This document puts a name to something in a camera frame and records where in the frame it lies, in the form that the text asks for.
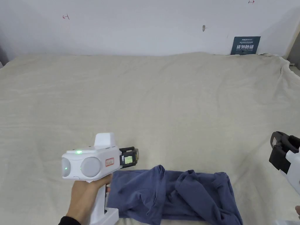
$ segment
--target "blue sign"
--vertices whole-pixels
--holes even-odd
[[[256,54],[260,37],[235,37],[231,55]]]

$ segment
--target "blue cloth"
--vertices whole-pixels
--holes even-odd
[[[229,177],[215,174],[150,170],[114,172],[107,207],[120,218],[159,225],[161,219],[207,221],[212,225],[242,225]]]

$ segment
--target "bed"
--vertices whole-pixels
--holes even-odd
[[[99,132],[139,148],[135,169],[226,172],[245,225],[298,220],[269,156],[273,131],[300,137],[299,97],[300,77],[269,54],[18,57],[0,69],[1,224],[58,224],[72,186],[61,155]]]

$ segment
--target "human hand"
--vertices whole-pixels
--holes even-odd
[[[297,205],[297,206],[295,207],[295,210],[296,210],[296,212],[298,213],[299,219],[300,219],[300,205]]]
[[[75,181],[71,192],[71,202],[66,216],[72,217],[83,224],[89,217],[99,188],[109,184],[113,175],[107,175],[100,180],[88,183],[86,181]]]

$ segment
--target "green screen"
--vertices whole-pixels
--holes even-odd
[[[125,157],[125,164],[132,163],[132,156]]]

